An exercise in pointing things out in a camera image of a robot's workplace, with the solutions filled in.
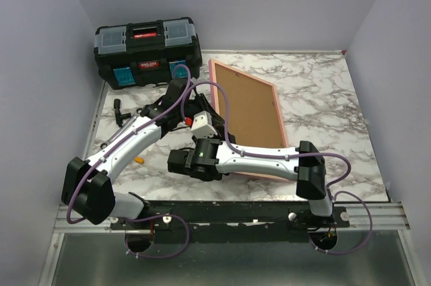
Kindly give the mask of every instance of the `screw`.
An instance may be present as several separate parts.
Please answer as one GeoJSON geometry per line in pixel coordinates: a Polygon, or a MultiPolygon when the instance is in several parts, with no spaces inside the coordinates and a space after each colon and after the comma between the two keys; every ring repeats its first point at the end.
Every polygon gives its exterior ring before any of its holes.
{"type": "Polygon", "coordinates": [[[290,222],[295,222],[297,217],[298,216],[294,212],[290,212],[289,215],[288,215],[288,219],[289,219],[290,222]]]}
{"type": "Polygon", "coordinates": [[[343,220],[345,222],[349,221],[349,219],[350,219],[350,215],[347,212],[341,212],[339,217],[341,218],[341,220],[343,220]]]}

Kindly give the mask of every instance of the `small orange piece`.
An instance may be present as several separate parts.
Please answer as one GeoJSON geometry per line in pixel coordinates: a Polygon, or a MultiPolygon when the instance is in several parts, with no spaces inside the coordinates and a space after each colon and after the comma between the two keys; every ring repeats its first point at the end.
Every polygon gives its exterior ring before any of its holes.
{"type": "Polygon", "coordinates": [[[145,163],[144,160],[143,160],[143,158],[140,158],[140,157],[135,157],[135,162],[137,162],[139,164],[145,163]]]}

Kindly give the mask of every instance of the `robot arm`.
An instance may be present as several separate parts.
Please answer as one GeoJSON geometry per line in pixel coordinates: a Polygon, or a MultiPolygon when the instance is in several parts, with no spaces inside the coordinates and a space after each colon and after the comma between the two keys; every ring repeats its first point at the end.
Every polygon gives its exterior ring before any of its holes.
{"type": "MultiPolygon", "coordinates": [[[[93,224],[99,224],[107,217],[128,219],[139,217],[145,205],[143,200],[131,193],[114,193],[112,184],[134,157],[156,143],[182,121],[178,107],[143,130],[136,130],[171,107],[185,90],[185,84],[184,79],[172,80],[165,96],[143,108],[139,115],[132,117],[104,144],[101,151],[86,161],[78,157],[70,161],[63,185],[62,201],[66,205],[69,204],[78,183],[93,165],[100,162],[84,182],[73,204],[73,209],[93,224]],[[131,137],[115,147],[115,150],[105,157],[106,153],[131,133],[133,133],[131,137]]],[[[185,115],[194,118],[192,132],[198,139],[195,139],[196,146],[192,150],[172,150],[170,152],[169,172],[188,175],[204,181],[220,180],[222,174],[232,172],[279,176],[297,181],[296,194],[308,200],[313,215],[319,217],[332,215],[333,205],[325,189],[325,160],[322,157],[288,159],[289,155],[317,152],[312,143],[301,141],[298,148],[285,149],[236,147],[251,153],[284,155],[286,158],[265,159],[243,156],[228,147],[224,137],[224,121],[215,113],[202,94],[198,94],[194,100],[186,103],[185,115]],[[199,125],[201,118],[206,118],[205,125],[199,125]]],[[[229,141],[235,143],[232,135],[229,135],[229,141]]]]}
{"type": "Polygon", "coordinates": [[[273,149],[235,145],[244,152],[262,155],[284,155],[285,159],[257,158],[233,152],[220,139],[198,139],[192,150],[172,150],[168,158],[168,171],[188,175],[203,181],[220,180],[222,174],[248,172],[278,176],[296,181],[296,194],[308,200],[311,213],[330,217],[333,204],[326,191],[325,160],[322,157],[292,158],[290,155],[317,152],[308,141],[300,146],[273,149]]]}

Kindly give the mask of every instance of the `white marble tabletop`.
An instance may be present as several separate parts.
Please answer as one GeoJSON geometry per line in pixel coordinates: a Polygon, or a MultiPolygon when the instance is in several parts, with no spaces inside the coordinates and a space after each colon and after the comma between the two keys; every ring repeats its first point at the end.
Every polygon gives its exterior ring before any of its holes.
{"type": "MultiPolygon", "coordinates": [[[[319,151],[336,152],[352,163],[352,173],[331,187],[334,193],[347,190],[367,201],[388,201],[370,138],[356,97],[344,56],[339,54],[249,54],[204,53],[201,76],[209,78],[208,60],[216,59],[256,75],[277,86],[288,141],[314,143],[319,151]]],[[[133,112],[154,102],[166,87],[108,89],[93,150],[118,130],[113,101],[121,99],[121,111],[133,112]]],[[[209,88],[200,92],[209,98],[209,88]]],[[[221,181],[201,182],[168,172],[166,161],[171,149],[193,146],[189,130],[167,134],[143,151],[143,165],[128,165],[114,184],[117,192],[134,192],[148,200],[188,201],[269,201],[301,200],[295,182],[274,182],[231,174],[221,181]]],[[[327,158],[327,181],[340,177],[345,164],[327,158]]],[[[338,198],[348,200],[348,196],[338,198]]]]}

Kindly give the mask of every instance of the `black toolbox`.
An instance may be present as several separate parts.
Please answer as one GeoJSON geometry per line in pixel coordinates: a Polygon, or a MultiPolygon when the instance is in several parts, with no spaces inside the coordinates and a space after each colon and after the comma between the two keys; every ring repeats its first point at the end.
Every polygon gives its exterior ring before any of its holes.
{"type": "MultiPolygon", "coordinates": [[[[99,75],[112,89],[169,83],[172,70],[185,64],[199,77],[201,47],[189,17],[100,27],[94,41],[99,75]]],[[[175,77],[187,77],[179,67],[175,77]]]]}

